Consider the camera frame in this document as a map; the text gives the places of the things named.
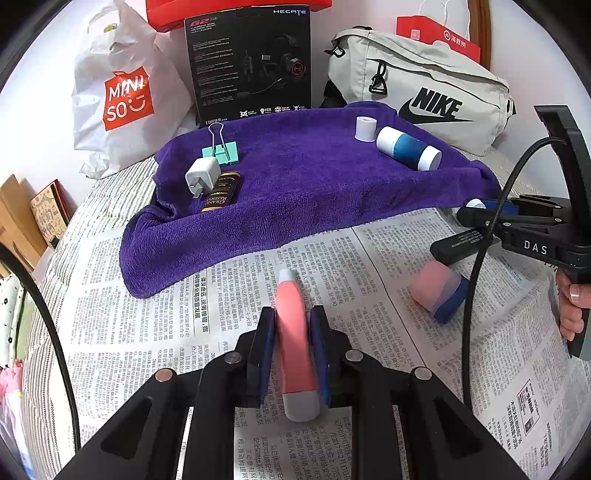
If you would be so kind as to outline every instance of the pink utility knife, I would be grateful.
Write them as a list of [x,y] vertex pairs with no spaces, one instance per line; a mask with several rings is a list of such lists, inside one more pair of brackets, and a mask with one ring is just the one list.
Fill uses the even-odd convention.
[[285,416],[309,421],[320,414],[318,382],[310,358],[306,306],[289,268],[279,271],[275,294]]

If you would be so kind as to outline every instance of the patterned book cover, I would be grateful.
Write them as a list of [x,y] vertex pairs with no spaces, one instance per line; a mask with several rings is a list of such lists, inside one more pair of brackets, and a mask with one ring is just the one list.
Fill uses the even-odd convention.
[[60,196],[57,180],[50,183],[31,200],[31,210],[47,245],[55,246],[61,240],[70,221]]

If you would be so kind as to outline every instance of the black clip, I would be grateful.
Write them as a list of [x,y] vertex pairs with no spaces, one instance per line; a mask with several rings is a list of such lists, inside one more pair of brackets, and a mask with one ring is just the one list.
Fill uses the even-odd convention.
[[386,80],[384,79],[384,74],[386,73],[386,71],[386,62],[384,62],[383,60],[378,60],[378,71],[371,78],[372,83],[369,86],[370,93],[379,93],[380,95],[388,94],[388,86],[386,85]]
[[345,51],[339,46],[338,41],[335,42],[335,44],[331,50],[325,50],[324,53],[327,53],[330,56],[334,55],[338,59],[341,58],[343,55],[345,55]]

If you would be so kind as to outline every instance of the hand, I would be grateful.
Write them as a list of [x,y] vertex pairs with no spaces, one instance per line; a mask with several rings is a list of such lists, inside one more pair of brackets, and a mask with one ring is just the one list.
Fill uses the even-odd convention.
[[583,331],[583,311],[591,308],[591,285],[576,285],[558,269],[556,272],[558,285],[558,304],[560,305],[560,333],[569,342],[575,333]]

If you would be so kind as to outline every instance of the nike bag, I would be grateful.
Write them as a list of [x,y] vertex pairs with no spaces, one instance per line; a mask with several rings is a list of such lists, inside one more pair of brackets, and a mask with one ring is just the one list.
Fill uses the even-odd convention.
[[507,82],[450,49],[351,28],[333,39],[329,77],[347,103],[376,100],[450,145],[484,155],[515,113]]
[[155,30],[124,0],[85,25],[74,67],[74,149],[80,172],[100,179],[156,153],[175,134],[193,100]]

